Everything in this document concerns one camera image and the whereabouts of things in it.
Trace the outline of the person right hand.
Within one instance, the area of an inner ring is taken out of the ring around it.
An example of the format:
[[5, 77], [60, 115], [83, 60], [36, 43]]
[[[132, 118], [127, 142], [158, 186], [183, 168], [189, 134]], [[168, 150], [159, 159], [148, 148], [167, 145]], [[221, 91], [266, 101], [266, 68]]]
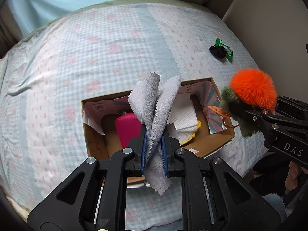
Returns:
[[298, 176], [300, 175], [301, 171], [302, 171], [301, 167], [298, 164], [294, 162], [291, 162], [289, 164], [289, 171], [288, 171], [287, 178], [285, 180], [285, 186], [290, 191], [297, 187]]

